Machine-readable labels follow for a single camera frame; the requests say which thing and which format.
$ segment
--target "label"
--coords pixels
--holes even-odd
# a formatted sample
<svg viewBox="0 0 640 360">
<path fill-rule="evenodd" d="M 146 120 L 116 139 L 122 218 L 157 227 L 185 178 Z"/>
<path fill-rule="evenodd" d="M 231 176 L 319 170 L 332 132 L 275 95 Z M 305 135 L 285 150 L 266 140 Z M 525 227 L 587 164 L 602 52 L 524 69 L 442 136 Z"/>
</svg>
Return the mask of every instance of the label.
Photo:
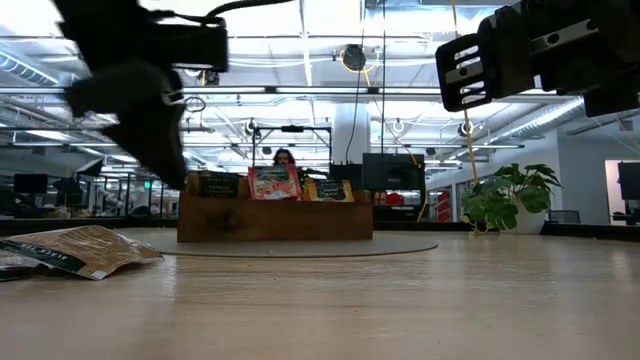
<svg viewBox="0 0 640 360">
<path fill-rule="evenodd" d="M 258 181 L 289 181 L 289 169 L 285 166 L 257 167 L 256 178 Z"/>
<path fill-rule="evenodd" d="M 0 241 L 0 250 L 30 257 L 71 273 L 76 273 L 87 265 L 84 261 L 59 251 L 11 240 Z"/>
<path fill-rule="evenodd" d="M 213 173 L 200 177 L 200 196 L 213 198 L 237 198 L 238 177 L 226 173 Z"/>
<path fill-rule="evenodd" d="M 316 181 L 316 191 L 318 192 L 319 199 L 342 201 L 347 198 L 347 195 L 344 193 L 342 183 L 337 181 Z"/>
</svg>

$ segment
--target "wooden box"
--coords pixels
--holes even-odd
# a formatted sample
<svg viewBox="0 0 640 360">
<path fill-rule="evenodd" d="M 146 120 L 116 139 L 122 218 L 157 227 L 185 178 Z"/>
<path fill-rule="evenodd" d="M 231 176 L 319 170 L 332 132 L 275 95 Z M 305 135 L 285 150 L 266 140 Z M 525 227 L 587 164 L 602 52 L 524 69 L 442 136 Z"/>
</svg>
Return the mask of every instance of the wooden box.
<svg viewBox="0 0 640 360">
<path fill-rule="evenodd" d="M 178 242 L 369 240 L 371 204 L 180 195 Z"/>
</svg>

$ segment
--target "green leaf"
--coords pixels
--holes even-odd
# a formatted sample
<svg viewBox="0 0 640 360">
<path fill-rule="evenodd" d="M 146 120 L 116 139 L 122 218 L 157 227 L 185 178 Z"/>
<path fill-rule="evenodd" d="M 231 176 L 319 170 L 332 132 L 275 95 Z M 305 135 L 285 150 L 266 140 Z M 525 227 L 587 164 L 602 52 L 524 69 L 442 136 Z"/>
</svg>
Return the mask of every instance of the green leaf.
<svg viewBox="0 0 640 360">
<path fill-rule="evenodd" d="M 518 199 L 522 205 L 532 214 L 543 212 L 551 207 L 551 196 L 549 191 L 535 186 L 524 188 L 518 194 Z"/>
</svg>

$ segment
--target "pillar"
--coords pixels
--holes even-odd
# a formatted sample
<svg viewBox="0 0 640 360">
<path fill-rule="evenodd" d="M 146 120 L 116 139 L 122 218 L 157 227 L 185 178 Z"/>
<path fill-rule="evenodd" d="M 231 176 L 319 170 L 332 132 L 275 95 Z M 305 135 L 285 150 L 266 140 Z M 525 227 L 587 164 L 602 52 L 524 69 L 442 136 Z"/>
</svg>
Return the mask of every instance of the pillar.
<svg viewBox="0 0 640 360">
<path fill-rule="evenodd" d="M 346 164 L 347 161 L 362 164 L 362 154 L 370 150 L 370 119 L 366 103 L 338 104 L 333 121 L 333 155 L 334 164 Z M 353 130 L 353 139 L 349 139 Z"/>
</svg>

